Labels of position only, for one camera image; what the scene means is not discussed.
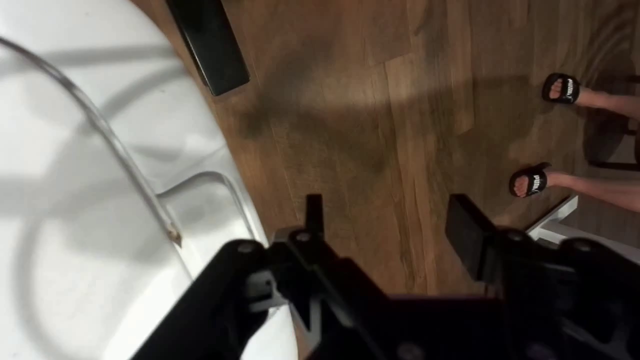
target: black sandal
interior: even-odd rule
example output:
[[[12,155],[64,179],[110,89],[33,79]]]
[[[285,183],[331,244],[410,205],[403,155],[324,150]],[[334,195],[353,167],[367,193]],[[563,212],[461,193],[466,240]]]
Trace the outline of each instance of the black sandal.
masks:
[[[533,197],[533,195],[540,195],[541,190],[545,190],[545,174],[543,174],[543,168],[548,168],[548,163],[541,163],[541,164],[535,164],[535,167],[522,168],[522,170],[513,172],[512,179],[508,180],[512,197],[515,197],[515,199],[527,199],[527,197]],[[527,179],[527,186],[526,186],[524,197],[517,197],[517,195],[515,195],[515,180],[517,180],[519,177],[526,177],[526,179]]]
[[[551,86],[559,80],[561,89],[559,89],[559,97],[551,99]],[[541,99],[545,103],[561,103],[561,105],[576,105],[579,97],[579,82],[574,76],[561,74],[561,72],[553,72],[549,76],[545,76],[543,86],[541,86]]]

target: wooden floor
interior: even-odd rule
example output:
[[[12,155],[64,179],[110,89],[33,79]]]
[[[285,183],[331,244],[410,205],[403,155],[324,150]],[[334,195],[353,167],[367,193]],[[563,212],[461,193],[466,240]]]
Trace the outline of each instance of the wooden floor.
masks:
[[[186,56],[164,0],[136,4]],[[590,82],[640,58],[636,0],[225,0],[251,82],[208,103],[268,232],[322,193],[329,244],[384,290],[477,295],[443,239],[451,193],[524,227],[563,193],[508,177],[582,172],[579,114],[540,101],[551,70]]]

